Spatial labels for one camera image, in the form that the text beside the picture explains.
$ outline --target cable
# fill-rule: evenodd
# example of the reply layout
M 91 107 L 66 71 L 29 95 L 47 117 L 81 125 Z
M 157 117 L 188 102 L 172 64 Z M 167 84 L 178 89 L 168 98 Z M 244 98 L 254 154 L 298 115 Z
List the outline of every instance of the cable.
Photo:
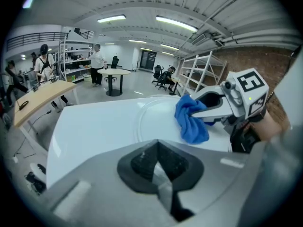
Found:
M 27 156 L 27 157 L 23 157 L 23 158 L 25 159 L 25 158 L 31 157 L 31 156 L 33 156 L 33 155 L 35 155 L 35 154 L 36 154 L 36 153 L 34 153 L 34 154 L 32 154 L 32 155 L 29 155 L 29 156 Z
M 40 119 L 40 118 L 41 118 L 42 116 L 44 116 L 44 115 L 50 114 L 51 112 L 52 112 L 52 111 L 50 110 L 50 111 L 48 111 L 47 113 L 41 115 L 41 116 L 40 116 L 39 118 L 37 118 L 32 124 L 34 125 L 34 123 L 35 123 L 38 119 Z M 14 153 L 13 156 L 15 156 L 15 155 L 18 153 L 18 151 L 20 151 L 21 147 L 22 147 L 23 144 L 24 144 L 25 139 L 26 139 L 26 137 L 24 137 L 24 140 L 22 141 L 20 147 L 19 147 L 18 150 Z

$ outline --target person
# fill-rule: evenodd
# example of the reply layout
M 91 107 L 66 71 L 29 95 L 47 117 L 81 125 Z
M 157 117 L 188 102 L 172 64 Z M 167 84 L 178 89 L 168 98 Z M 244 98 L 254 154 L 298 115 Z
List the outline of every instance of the person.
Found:
M 171 91 L 171 92 L 172 92 L 172 88 L 173 88 L 174 85 L 175 85 L 175 83 L 174 83 L 174 82 L 172 81 L 172 79 L 171 79 L 171 75 L 172 75 L 172 73 L 173 73 L 175 70 L 176 70 L 176 69 L 175 69 L 173 66 L 170 66 L 170 65 L 169 65 L 168 71 L 164 72 L 164 73 L 166 73 L 166 82 L 165 82 L 165 84 L 169 84 L 168 89 L 169 89 L 169 91 Z
M 37 60 L 37 55 L 35 52 L 31 53 L 31 56 L 33 58 L 33 69 L 35 69 L 35 65 L 36 65 L 36 60 Z
M 98 73 L 98 70 L 103 69 L 106 65 L 105 58 L 103 57 L 100 44 L 95 44 L 95 52 L 89 57 L 91 59 L 90 75 L 93 83 L 93 87 L 99 87 L 102 83 L 102 74 Z
M 22 71 L 21 70 L 19 70 L 18 77 L 20 78 L 21 83 L 23 83 L 24 82 L 24 78 L 22 76 Z
M 252 124 L 260 140 L 270 140 L 273 136 L 286 131 L 290 126 L 287 117 L 282 123 L 277 123 L 267 110 L 261 121 Z
M 48 54 L 47 52 L 48 45 L 43 44 L 40 48 L 41 56 L 36 59 L 35 72 L 38 81 L 38 77 L 40 77 L 40 82 L 48 81 L 53 77 L 53 65 L 55 64 L 55 61 L 53 60 L 52 54 Z M 61 96 L 61 99 L 65 102 L 66 106 L 73 105 L 68 102 L 67 98 L 64 95 Z M 54 101 L 52 101 L 51 104 L 56 109 L 57 113 L 61 111 L 61 108 L 59 108 Z
M 9 77 L 9 87 L 6 91 L 6 97 L 8 99 L 9 106 L 12 106 L 10 94 L 13 89 L 18 88 L 24 93 L 27 93 L 28 89 L 20 84 L 19 79 L 16 75 L 15 63 L 13 60 L 8 62 L 8 66 L 5 68 L 5 73 L 1 73 L 1 75 L 6 75 Z

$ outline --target wooden desk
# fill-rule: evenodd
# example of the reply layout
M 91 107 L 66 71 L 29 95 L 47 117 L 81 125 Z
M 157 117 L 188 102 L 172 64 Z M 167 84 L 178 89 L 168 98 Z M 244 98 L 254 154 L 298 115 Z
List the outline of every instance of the wooden desk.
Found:
M 99 74 L 108 75 L 108 96 L 119 96 L 122 94 L 123 75 L 130 74 L 130 71 L 123 69 L 100 69 L 97 71 Z M 113 89 L 113 75 L 121 75 L 120 77 L 120 90 Z
M 36 92 L 30 91 L 29 93 L 25 94 L 23 97 L 18 99 L 18 103 L 20 105 L 28 100 L 28 104 L 21 111 L 19 110 L 17 102 L 15 103 L 14 126 L 22 131 L 33 148 L 44 154 L 47 154 L 47 151 L 29 135 L 23 125 L 27 121 L 34 133 L 38 134 L 29 120 L 30 117 L 47 103 L 50 103 L 57 97 L 60 97 L 64 93 L 71 90 L 73 90 L 76 102 L 79 104 L 76 92 L 76 84 L 66 81 L 56 81 L 54 83 L 47 82 L 42 84 Z
M 173 91 L 172 93 L 169 93 L 169 95 L 172 95 L 172 96 L 173 96 L 173 95 L 176 95 L 175 92 L 176 92 L 178 83 L 182 83 L 182 81 L 180 81 L 179 79 L 176 79 L 176 78 L 171 78 L 171 79 L 172 79 L 173 82 L 176 83 L 174 91 Z

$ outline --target table leg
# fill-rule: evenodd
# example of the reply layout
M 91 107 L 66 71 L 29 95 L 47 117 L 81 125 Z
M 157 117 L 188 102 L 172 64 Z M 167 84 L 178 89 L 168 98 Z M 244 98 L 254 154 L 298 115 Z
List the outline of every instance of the table leg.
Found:
M 72 90 L 72 92 L 74 93 L 74 96 L 75 96 L 75 99 L 76 99 L 76 104 L 79 105 L 80 103 L 79 103 L 79 99 L 78 99 L 78 95 L 77 95 L 77 90 L 76 90 L 76 88 L 74 88 L 74 89 Z
M 113 90 L 113 75 L 108 75 L 108 94 L 109 96 L 112 96 L 112 90 Z
M 169 95 L 172 95 L 172 96 L 176 95 L 175 92 L 176 92 L 177 86 L 178 86 L 178 83 L 176 82 L 174 91 L 172 93 L 169 93 Z
M 24 136 L 29 141 L 30 145 L 34 148 L 35 151 L 40 152 L 47 156 L 47 151 L 44 149 L 41 145 L 39 145 L 31 136 L 30 134 L 24 129 L 23 126 L 20 127 L 21 132 L 24 134 Z
M 122 94 L 123 75 L 120 77 L 120 93 Z
M 30 122 L 30 120 L 28 120 L 27 122 L 28 122 L 29 126 L 32 128 L 33 132 L 35 134 L 38 134 L 38 131 L 34 128 L 33 124 Z

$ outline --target metal shelf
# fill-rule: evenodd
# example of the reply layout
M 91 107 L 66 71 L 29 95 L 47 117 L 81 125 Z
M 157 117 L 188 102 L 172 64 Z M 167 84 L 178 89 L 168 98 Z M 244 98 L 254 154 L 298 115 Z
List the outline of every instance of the metal shelf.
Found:
M 188 60 L 186 60 L 186 58 L 185 58 L 185 60 L 183 61 L 183 64 L 181 65 L 181 70 L 179 71 L 179 75 L 181 75 L 182 77 L 187 79 L 186 82 L 184 83 L 183 92 L 182 92 L 181 96 L 185 93 L 185 91 L 192 94 L 192 93 L 197 92 L 200 89 L 200 87 L 207 87 L 207 85 L 203 83 L 205 76 L 213 77 L 215 80 L 215 85 L 218 85 L 220 78 L 223 74 L 223 71 L 226 67 L 226 64 L 227 64 L 227 61 L 221 61 L 217 57 L 213 56 L 212 51 L 210 51 L 209 55 L 200 56 L 197 54 L 194 58 L 189 57 Z M 205 67 L 198 68 L 198 65 L 205 65 Z M 212 66 L 222 67 L 219 76 L 215 75 Z M 185 76 L 182 74 L 183 69 L 189 70 L 189 71 L 187 71 L 188 76 Z M 199 76 L 199 74 L 200 74 L 200 78 L 197 78 L 197 77 L 196 77 L 197 79 L 192 78 L 194 73 L 196 76 Z M 197 84 L 197 86 L 194 90 L 190 88 L 190 84 L 189 84 L 190 81 Z
M 78 69 L 72 69 L 72 70 L 70 70 L 70 71 L 66 72 L 66 75 L 67 75 L 67 74 L 74 73 L 74 72 L 77 72 L 77 71 L 81 71 L 81 70 L 88 70 L 88 69 L 90 69 L 90 67 L 88 67 L 88 68 L 78 68 Z
M 95 44 L 89 41 L 81 41 L 81 40 L 65 40 L 66 44 Z
M 65 62 L 60 62 L 60 64 L 68 64 L 68 63 L 81 62 L 81 61 L 90 61 L 90 59 L 86 59 L 86 60 L 74 60 L 74 61 L 65 61 Z
M 188 70 L 191 70 L 191 69 L 194 69 L 194 70 L 198 70 L 198 71 L 204 71 L 205 69 L 204 68 L 192 68 L 192 67 L 182 67 L 182 69 L 188 69 Z M 216 78 L 219 78 L 219 76 L 217 75 L 213 75 L 213 73 L 211 73 L 210 71 L 206 71 L 206 75 L 210 76 L 210 77 L 216 77 Z
M 64 51 L 64 53 L 72 53 L 72 52 L 94 52 L 94 51 L 85 51 L 85 50 L 81 50 L 81 51 L 78 51 L 78 50 Z
M 84 77 L 78 77 L 77 79 L 75 79 L 75 80 L 73 80 L 73 81 L 71 81 L 71 82 L 80 81 L 80 80 L 82 80 L 82 79 L 84 79 Z
M 185 77 L 185 78 L 187 78 L 187 79 L 189 79 L 190 81 L 193 81 L 193 82 L 197 83 L 199 85 L 199 81 L 197 81 L 196 79 L 189 78 L 189 77 L 187 77 L 187 76 L 185 76 L 183 74 L 180 74 L 180 75 L 183 76 L 183 77 Z M 207 87 L 207 85 L 205 85 L 204 83 L 200 83 L 200 85 L 202 85 L 204 87 Z

